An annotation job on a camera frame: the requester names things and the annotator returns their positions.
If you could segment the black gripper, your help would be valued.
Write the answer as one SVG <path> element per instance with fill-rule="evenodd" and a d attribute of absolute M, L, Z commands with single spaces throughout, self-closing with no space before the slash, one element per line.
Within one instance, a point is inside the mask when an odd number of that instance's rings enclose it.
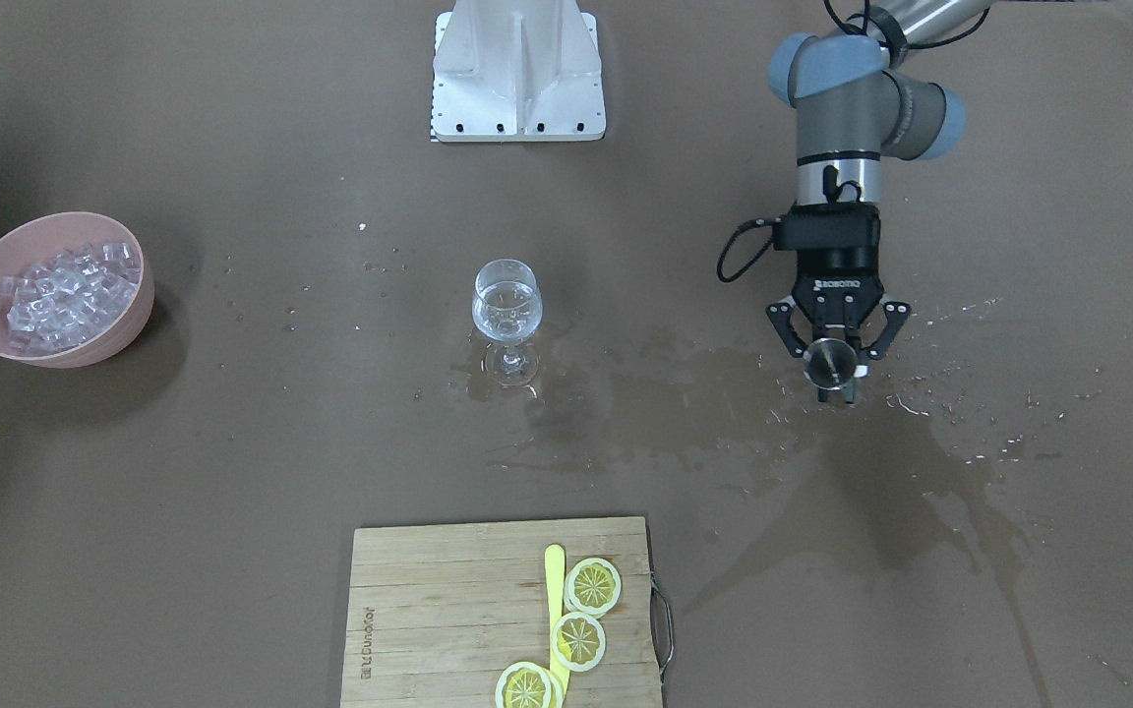
<path fill-rule="evenodd" d="M 806 355 L 806 341 L 793 326 L 796 308 L 812 324 L 815 336 L 840 329 L 846 339 L 862 336 L 864 319 L 876 309 L 884 315 L 880 334 L 863 353 L 869 360 L 889 355 L 912 305 L 881 300 L 878 278 L 878 242 L 881 220 L 867 203 L 792 206 L 775 230 L 774 250 L 796 254 L 792 299 L 767 306 L 767 318 L 792 358 Z"/>

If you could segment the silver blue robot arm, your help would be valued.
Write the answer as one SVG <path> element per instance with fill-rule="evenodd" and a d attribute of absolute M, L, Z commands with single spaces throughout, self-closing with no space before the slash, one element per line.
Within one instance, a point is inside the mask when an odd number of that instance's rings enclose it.
<path fill-rule="evenodd" d="M 795 34 L 775 50 L 770 89 L 796 113 L 799 191 L 773 225 L 774 251 L 796 256 L 792 292 L 769 306 L 770 323 L 793 357 L 806 341 L 841 334 L 857 358 L 880 360 L 910 314 L 891 299 L 880 265 L 881 161 L 948 152 L 966 109 L 953 89 L 917 82 L 901 66 L 918 52 L 976 32 L 987 1 L 864 1 L 825 36 Z"/>

